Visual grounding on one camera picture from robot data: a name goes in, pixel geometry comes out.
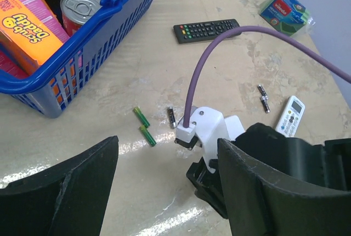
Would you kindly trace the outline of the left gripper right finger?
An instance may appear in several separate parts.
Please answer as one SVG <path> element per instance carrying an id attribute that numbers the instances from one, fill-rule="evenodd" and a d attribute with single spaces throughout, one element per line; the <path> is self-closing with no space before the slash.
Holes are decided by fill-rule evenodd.
<path id="1" fill-rule="evenodd" d="M 232 235 L 350 235 L 350 192 L 286 175 L 218 139 Z"/>

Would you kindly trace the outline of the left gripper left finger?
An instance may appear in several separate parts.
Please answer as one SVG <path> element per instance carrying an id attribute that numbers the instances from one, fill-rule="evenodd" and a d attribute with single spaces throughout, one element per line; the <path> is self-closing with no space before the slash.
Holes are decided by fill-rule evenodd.
<path id="1" fill-rule="evenodd" d="M 1 235 L 99 235 L 118 161 L 118 138 L 1 189 Z"/>

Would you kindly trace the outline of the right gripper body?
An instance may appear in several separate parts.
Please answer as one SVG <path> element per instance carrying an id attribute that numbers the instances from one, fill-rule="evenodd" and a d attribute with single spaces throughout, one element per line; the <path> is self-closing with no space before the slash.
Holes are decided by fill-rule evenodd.
<path id="1" fill-rule="evenodd" d="M 207 202 L 223 218 L 228 218 L 218 170 L 218 160 L 211 160 L 211 164 L 214 166 L 214 173 L 207 169 L 203 158 L 198 162 L 193 162 L 186 173 L 186 177 L 195 187 L 194 194 L 199 199 Z"/>

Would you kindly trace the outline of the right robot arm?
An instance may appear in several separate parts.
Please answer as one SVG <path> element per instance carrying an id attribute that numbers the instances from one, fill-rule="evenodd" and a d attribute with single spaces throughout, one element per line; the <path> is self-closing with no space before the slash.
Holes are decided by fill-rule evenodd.
<path id="1" fill-rule="evenodd" d="M 311 145 L 256 123 L 230 141 L 249 156 L 295 179 L 326 188 L 350 190 L 349 138 Z M 200 159 L 191 164 L 186 177 L 195 187 L 195 195 L 210 204 L 222 218 L 227 218 L 216 159 L 212 160 L 212 166 L 214 173 L 210 173 L 204 159 Z"/>

